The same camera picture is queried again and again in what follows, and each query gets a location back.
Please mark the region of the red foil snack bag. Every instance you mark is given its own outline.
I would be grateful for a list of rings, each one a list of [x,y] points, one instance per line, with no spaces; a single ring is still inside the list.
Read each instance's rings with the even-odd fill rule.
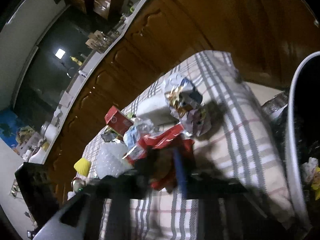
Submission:
[[[183,126],[176,124],[164,132],[144,135],[123,158],[135,170],[148,176],[152,189],[161,191],[171,186],[178,187],[173,149],[179,148],[187,158],[187,180],[196,167],[194,141],[185,137],[183,132]]]

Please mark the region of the blue white paper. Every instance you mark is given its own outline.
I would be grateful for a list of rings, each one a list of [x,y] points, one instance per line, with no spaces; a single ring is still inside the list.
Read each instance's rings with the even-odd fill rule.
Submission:
[[[141,137],[158,131],[159,127],[150,119],[135,118],[133,125],[123,135],[123,141],[128,150],[131,150]]]

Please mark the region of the cartoon print wrapper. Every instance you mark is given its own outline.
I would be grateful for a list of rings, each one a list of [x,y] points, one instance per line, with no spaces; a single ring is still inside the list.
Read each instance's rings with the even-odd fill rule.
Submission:
[[[212,125],[203,96],[187,77],[173,73],[163,81],[162,92],[169,105],[170,114],[180,121],[189,137],[200,137]]]

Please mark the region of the red small carton box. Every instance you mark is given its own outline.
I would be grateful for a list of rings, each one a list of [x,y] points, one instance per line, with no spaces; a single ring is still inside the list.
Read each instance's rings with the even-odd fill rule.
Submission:
[[[107,126],[112,128],[119,135],[123,136],[133,125],[133,122],[127,118],[119,109],[112,106],[105,115]]]

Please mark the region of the yellow foil snack wrapper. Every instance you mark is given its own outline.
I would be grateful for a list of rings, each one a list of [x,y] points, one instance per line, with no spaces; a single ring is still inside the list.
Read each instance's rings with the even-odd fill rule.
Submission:
[[[320,198],[320,168],[319,167],[316,167],[311,188],[315,193],[315,200],[318,200]]]

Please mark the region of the white foam block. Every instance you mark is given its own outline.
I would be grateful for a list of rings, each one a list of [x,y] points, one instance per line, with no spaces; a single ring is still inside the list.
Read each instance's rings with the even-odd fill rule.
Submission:
[[[136,116],[141,119],[150,119],[153,124],[157,126],[178,122],[178,120],[171,115],[164,94],[154,95],[143,100],[138,105]]]

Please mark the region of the white round trash bin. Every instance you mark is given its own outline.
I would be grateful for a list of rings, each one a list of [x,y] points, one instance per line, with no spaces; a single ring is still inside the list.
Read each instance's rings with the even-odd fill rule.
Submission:
[[[291,81],[285,164],[295,215],[309,228],[319,220],[319,200],[311,187],[319,167],[319,52],[300,63]]]

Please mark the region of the wooden lower kitchen cabinets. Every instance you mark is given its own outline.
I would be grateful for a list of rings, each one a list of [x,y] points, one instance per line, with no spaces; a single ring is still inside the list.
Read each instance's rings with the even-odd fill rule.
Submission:
[[[287,87],[299,63],[319,50],[319,10],[303,0],[147,0],[76,91],[49,151],[45,163],[60,204],[74,164],[105,126],[110,107],[127,106],[161,74],[203,50],[231,53],[246,81]]]

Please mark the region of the plaid checked tablecloth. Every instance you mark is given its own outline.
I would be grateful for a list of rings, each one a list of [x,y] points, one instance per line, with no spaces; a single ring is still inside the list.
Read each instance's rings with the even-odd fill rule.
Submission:
[[[214,113],[214,131],[195,141],[197,163],[212,164],[227,178],[252,189],[259,202],[280,221],[285,231],[269,225],[265,232],[243,219],[254,239],[288,239],[293,208],[280,157],[261,107],[240,79],[231,56],[202,51],[171,71],[189,78]],[[154,192],[132,202],[133,239],[197,239],[197,200],[177,191]]]

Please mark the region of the yellow crumpled ball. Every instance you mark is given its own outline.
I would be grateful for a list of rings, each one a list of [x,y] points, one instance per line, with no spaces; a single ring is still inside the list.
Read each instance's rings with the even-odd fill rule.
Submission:
[[[81,176],[87,177],[90,171],[92,163],[85,159],[85,158],[80,158],[75,164],[74,164],[74,169],[78,174]]]

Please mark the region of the crushed red metal can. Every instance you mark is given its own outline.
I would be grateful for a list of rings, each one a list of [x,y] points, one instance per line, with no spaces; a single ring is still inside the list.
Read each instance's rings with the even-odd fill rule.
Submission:
[[[71,186],[73,191],[78,193],[86,186],[86,182],[79,177],[74,177],[71,182]]]

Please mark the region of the white jar with lid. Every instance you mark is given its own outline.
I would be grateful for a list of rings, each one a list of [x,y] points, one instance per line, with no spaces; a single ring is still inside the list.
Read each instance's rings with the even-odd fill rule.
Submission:
[[[49,143],[53,142],[58,133],[58,128],[49,122],[45,122],[40,130],[40,135],[44,137]]]

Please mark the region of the chrome sink faucet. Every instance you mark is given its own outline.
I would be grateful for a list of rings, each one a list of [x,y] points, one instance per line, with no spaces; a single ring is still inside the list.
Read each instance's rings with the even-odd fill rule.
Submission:
[[[74,76],[75,76],[75,74],[77,74],[78,73],[78,71],[77,71],[77,69],[75,68],[75,67],[68,67],[68,68],[66,68],[66,75],[70,78],[70,79],[72,79]]]

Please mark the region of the yellow oil bottle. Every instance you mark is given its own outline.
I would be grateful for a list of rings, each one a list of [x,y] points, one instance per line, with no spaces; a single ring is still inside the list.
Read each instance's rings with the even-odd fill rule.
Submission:
[[[79,65],[79,66],[82,66],[82,64],[83,64],[82,61],[80,61],[79,59],[77,59],[77,58],[74,57],[74,56],[70,56],[70,59],[71,59],[73,62],[75,62],[77,65]]]

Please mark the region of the knife and utensil rack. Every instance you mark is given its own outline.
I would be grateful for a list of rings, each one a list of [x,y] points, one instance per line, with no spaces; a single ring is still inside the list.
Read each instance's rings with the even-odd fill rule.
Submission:
[[[119,31],[111,29],[108,33],[96,30],[94,33],[90,33],[88,40],[85,44],[88,48],[103,54],[119,37]]]

